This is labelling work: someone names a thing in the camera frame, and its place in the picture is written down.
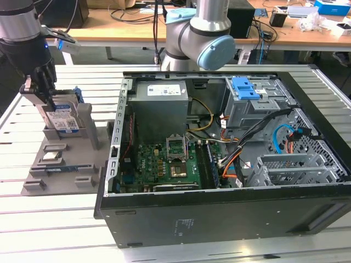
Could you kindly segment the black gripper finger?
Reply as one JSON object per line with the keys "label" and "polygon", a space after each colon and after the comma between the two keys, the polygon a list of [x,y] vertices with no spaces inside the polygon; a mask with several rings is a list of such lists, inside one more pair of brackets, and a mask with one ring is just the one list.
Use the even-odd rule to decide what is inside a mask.
{"label": "black gripper finger", "polygon": [[41,93],[38,85],[26,76],[24,84],[20,88],[20,94],[33,104],[45,104],[46,97]]}
{"label": "black gripper finger", "polygon": [[43,66],[35,68],[34,82],[37,86],[36,95],[45,103],[50,110],[54,109],[52,99],[52,90],[55,89],[56,71],[54,63],[46,63]]}

